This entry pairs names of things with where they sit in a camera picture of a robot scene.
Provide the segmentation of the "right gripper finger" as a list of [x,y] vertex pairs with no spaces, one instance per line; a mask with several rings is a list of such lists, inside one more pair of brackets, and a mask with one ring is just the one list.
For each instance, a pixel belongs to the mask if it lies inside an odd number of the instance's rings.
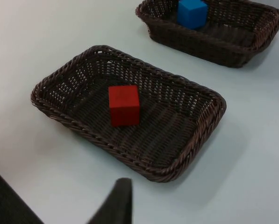
[[117,179],[107,198],[88,221],[90,224],[131,224],[133,187],[129,178]]

